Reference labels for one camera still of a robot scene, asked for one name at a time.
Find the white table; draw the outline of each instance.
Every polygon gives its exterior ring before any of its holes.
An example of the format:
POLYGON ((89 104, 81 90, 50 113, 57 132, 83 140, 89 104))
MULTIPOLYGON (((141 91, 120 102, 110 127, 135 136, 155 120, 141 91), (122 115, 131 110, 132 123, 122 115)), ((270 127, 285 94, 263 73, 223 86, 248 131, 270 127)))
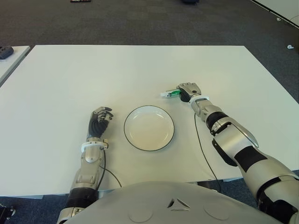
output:
MULTIPOLYGON (((196 82, 203 95, 249 129, 260 149, 299 168, 299 105, 243 46, 35 46, 0 88, 0 195, 61 194, 80 167, 90 113, 104 105, 114 119, 107 168, 126 186, 144 181, 214 179, 199 149, 193 111, 160 92, 196 82), (156 152, 131 146, 126 116, 157 105, 173 118, 171 143, 156 152)), ((213 148, 198 119, 203 149, 219 179, 241 176, 213 148)), ((117 188, 107 173, 101 189, 117 188)))
POLYGON ((26 53, 30 49, 29 46, 19 46, 12 48, 14 49, 14 53, 6 59, 0 60, 0 87, 23 60, 26 53))

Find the silver arm segment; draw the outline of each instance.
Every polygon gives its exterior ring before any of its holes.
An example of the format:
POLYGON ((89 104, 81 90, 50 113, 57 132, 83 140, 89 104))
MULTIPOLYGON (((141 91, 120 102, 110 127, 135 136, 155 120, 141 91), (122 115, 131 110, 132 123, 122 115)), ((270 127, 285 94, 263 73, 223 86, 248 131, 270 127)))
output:
POLYGON ((212 144, 223 160, 238 166, 259 210, 283 223, 295 223, 299 209, 299 178, 284 164, 262 153, 255 137, 208 97, 195 83, 180 84, 181 99, 189 102, 214 136, 212 144))

